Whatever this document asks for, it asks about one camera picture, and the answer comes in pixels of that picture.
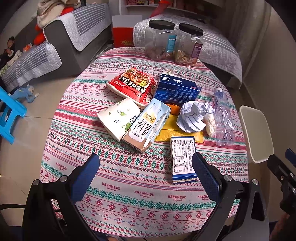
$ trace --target blue stuffed animal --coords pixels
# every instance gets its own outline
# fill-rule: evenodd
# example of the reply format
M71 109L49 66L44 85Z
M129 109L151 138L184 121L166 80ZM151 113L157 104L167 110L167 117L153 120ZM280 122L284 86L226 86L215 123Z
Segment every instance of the blue stuffed animal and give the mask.
M35 100L35 98L39 95L39 93L34 95L33 92L34 92L34 87L27 84L26 88L17 89L13 93L13 95L11 95L10 97L13 98L14 100L26 98L28 103L32 103L33 100Z

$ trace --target paper cup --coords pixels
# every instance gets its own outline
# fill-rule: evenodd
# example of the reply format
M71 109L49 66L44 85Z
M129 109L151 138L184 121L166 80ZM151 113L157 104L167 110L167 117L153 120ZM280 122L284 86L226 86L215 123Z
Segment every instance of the paper cup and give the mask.
M130 98L119 101L115 105L97 113L106 130L119 142L139 114L139 107Z

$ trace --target trash can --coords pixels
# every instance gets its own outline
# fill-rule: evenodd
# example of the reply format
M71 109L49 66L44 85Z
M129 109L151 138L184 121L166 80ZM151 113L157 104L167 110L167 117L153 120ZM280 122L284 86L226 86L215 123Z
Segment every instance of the trash can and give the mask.
M260 110L242 105L239 108L239 119L247 146L248 162L266 161L274 153L274 146L264 114Z

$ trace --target child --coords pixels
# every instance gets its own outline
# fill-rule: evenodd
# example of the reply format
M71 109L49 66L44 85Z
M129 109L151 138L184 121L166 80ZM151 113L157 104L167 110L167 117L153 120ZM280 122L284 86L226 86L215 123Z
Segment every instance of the child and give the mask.
M10 37L7 41L7 48L4 50L3 54L0 55L0 69L2 69L5 64L12 59L15 54L15 38Z

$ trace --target metal bolt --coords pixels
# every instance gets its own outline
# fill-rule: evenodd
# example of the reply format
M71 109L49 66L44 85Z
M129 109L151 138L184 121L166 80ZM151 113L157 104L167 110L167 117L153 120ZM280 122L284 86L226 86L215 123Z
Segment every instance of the metal bolt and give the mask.
M231 179L232 179L232 177L229 176L229 175L225 175L225 176L224 176L224 179L225 179L227 182L230 182Z
M39 181L38 179L36 179L36 180L33 182L33 185L34 185L34 186L37 186L37 185L39 184L39 182L40 182L40 181Z
M65 181L67 181L67 179L68 179L67 176L61 176L61 177L59 178L59 180L60 180L61 182L65 182Z
M258 184L259 184L259 182L258 182L257 179L253 179L253 180L252 180L252 183L254 183L255 185L258 185Z

